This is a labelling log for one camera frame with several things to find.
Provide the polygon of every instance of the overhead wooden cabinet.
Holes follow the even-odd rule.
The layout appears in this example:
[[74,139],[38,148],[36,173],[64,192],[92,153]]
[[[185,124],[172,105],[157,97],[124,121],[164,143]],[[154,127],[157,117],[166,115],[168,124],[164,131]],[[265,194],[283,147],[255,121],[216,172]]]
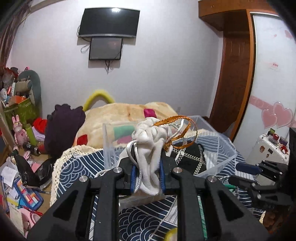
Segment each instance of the overhead wooden cabinet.
[[199,17],[223,31],[218,87],[209,122],[219,132],[232,129],[233,140],[243,119],[254,73],[254,34],[250,12],[276,14],[265,0],[202,0]]

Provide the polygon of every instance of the sticker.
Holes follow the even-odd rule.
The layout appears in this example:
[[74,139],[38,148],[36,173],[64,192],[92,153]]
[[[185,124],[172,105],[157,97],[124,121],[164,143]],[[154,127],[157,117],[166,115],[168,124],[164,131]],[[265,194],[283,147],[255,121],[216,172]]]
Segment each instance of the sticker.
[[260,152],[262,153],[262,152],[264,152],[264,150],[265,150],[265,147],[264,146],[261,146],[260,147]]

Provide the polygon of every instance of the red pen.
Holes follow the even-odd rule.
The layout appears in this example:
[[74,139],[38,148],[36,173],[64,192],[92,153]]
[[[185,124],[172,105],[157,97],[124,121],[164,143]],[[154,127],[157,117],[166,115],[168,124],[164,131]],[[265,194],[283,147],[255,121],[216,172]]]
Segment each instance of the red pen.
[[30,212],[36,213],[36,214],[39,215],[39,216],[42,216],[42,215],[43,215],[43,213],[38,212],[38,211],[34,211],[34,210],[32,210],[32,209],[30,209],[30,208],[24,206],[24,205],[22,205],[22,207],[23,207],[24,209],[30,211]]

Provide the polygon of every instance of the monitor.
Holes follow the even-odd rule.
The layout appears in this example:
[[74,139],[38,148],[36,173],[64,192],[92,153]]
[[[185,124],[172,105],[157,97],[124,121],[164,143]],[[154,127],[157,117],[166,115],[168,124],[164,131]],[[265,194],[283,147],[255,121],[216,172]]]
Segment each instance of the monitor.
[[136,37],[140,11],[124,8],[86,8],[79,37]]
[[89,60],[119,60],[122,44],[122,38],[94,37],[89,48]]

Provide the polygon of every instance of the green bag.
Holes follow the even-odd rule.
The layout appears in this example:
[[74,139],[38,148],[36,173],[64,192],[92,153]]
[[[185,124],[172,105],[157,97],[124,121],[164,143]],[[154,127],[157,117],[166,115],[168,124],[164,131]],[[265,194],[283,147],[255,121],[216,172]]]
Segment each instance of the green bag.
[[33,105],[30,98],[25,99],[19,104],[13,104],[4,108],[5,118],[9,129],[13,130],[12,117],[19,115],[23,128],[27,123],[33,124],[33,121],[39,116],[39,109]]

